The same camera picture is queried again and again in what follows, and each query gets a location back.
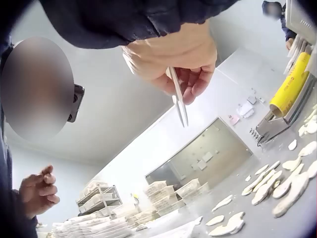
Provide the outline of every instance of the smartphone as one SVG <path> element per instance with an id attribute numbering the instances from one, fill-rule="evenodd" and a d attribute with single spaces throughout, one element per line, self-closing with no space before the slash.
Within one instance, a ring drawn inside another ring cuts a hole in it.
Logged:
<path id="1" fill-rule="evenodd" d="M 85 89 L 83 86 L 74 84 L 74 100 L 73 105 L 68 117 L 68 122 L 74 122 L 76 120 L 78 110 L 82 101 L 82 98 L 84 97 Z"/>

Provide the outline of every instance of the hand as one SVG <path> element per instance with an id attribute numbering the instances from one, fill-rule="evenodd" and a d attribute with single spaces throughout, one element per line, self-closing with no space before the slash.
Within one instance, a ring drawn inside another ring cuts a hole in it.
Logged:
<path id="1" fill-rule="evenodd" d="M 293 38 L 289 38 L 286 42 L 286 49 L 289 50 L 294 42 Z"/>
<path id="2" fill-rule="evenodd" d="M 22 180 L 19 194 L 29 219 L 46 212 L 60 201 L 59 197 L 55 195 L 57 187 L 53 184 L 56 178 L 52 172 L 53 166 L 49 165 L 40 174 L 33 174 Z"/>
<path id="3" fill-rule="evenodd" d="M 175 67 L 183 101 L 191 104 L 207 88 L 215 70 L 217 50 L 209 32 L 209 21 L 186 23 L 179 32 L 122 47 L 123 57 L 134 74 L 169 95 L 176 93 L 175 86 L 165 72 Z"/>

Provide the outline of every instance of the tweezers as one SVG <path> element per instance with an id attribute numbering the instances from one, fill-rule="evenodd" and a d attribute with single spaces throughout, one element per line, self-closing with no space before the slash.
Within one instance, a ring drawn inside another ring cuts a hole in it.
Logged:
<path id="1" fill-rule="evenodd" d="M 186 122 L 186 125 L 188 126 L 187 111 L 186 111 L 186 107 L 185 107 L 184 102 L 183 102 L 183 94 L 182 94 L 182 91 L 180 89 L 179 80 L 178 80 L 176 71 L 175 71 L 174 67 L 168 67 L 167 70 L 170 73 L 170 76 L 174 82 L 175 89 L 176 89 L 176 95 L 173 95 L 172 99 L 173 99 L 174 105 L 176 106 L 179 119 L 180 119 L 183 127 L 185 127 L 184 121 Z"/>

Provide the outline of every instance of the yellow plastic wrap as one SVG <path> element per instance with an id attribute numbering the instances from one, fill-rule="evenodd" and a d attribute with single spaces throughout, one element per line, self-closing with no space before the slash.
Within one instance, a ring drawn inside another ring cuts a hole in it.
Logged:
<path id="1" fill-rule="evenodd" d="M 285 116 L 297 99 L 309 74 L 308 71 L 304 72 L 309 58 L 310 55 L 305 52 L 299 55 L 282 86 L 270 101 L 270 109 L 275 116 Z"/>

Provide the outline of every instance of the ceiling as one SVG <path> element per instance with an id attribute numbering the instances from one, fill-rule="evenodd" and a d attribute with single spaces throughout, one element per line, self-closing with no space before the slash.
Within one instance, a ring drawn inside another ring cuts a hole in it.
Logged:
<path id="1" fill-rule="evenodd" d="M 172 106 L 170 97 L 130 72 L 121 48 L 85 50 L 70 45 L 54 30 L 39 3 L 16 25 L 12 40 L 15 43 L 32 36 L 46 37 L 61 47 L 74 82 L 85 88 L 85 95 L 76 122 L 67 122 L 54 138 L 30 143 L 6 124 L 9 144 L 106 165 Z"/>

